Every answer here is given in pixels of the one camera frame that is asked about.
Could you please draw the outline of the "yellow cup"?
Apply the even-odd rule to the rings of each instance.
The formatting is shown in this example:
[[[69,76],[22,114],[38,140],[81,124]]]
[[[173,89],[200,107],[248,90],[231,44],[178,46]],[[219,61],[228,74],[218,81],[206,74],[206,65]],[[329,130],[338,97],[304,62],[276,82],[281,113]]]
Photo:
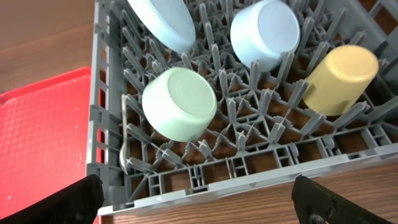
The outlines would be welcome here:
[[[377,57],[358,45],[330,51],[308,76],[303,102],[326,116],[346,113],[365,91],[379,70]]]

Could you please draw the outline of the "light blue rice bowl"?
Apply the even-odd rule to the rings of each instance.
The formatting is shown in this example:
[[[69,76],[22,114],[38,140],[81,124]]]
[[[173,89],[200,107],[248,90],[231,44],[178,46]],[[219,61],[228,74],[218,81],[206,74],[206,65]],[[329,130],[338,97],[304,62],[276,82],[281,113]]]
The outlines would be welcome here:
[[[280,0],[263,0],[240,10],[234,17],[230,39],[240,62],[259,62],[260,72],[279,66],[287,52],[296,51],[300,25],[293,10]]]

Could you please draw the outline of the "white spoon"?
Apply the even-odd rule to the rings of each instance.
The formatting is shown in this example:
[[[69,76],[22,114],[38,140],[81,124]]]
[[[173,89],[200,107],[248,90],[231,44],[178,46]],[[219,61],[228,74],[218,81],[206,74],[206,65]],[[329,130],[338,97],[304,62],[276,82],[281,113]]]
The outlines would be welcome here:
[[[122,113],[122,131],[123,131],[123,143],[119,152],[119,163],[123,172],[128,175],[126,165],[126,151],[128,144],[128,136],[126,131],[127,126],[127,106],[126,106],[126,95],[121,95],[121,113]]]

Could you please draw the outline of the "light green bowl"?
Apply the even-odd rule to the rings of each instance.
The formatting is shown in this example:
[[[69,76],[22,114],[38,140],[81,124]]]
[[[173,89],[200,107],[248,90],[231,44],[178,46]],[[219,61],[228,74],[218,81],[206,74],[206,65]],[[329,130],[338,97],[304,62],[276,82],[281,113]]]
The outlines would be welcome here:
[[[217,100],[210,84],[184,67],[166,70],[144,88],[142,109],[149,124],[177,142],[196,141],[215,117]]]

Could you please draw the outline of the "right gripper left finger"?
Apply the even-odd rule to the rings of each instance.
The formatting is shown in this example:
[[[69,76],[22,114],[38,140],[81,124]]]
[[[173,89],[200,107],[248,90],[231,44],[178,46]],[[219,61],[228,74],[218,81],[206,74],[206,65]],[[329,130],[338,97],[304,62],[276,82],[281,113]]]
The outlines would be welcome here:
[[[91,174],[1,219],[1,223],[93,223],[104,202],[103,182]]]

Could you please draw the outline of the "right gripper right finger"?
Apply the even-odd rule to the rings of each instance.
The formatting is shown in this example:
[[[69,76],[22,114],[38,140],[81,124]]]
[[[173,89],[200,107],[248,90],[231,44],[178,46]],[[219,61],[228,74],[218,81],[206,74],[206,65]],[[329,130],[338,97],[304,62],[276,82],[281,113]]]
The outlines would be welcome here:
[[[389,223],[303,175],[296,177],[291,199],[300,223]]]

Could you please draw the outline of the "large light blue plate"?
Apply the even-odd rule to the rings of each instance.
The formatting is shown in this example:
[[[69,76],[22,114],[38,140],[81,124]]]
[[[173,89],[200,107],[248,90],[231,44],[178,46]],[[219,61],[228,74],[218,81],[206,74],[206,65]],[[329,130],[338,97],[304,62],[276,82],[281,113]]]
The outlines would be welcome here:
[[[182,0],[128,0],[149,31],[166,47],[189,52],[196,40],[193,19]]]

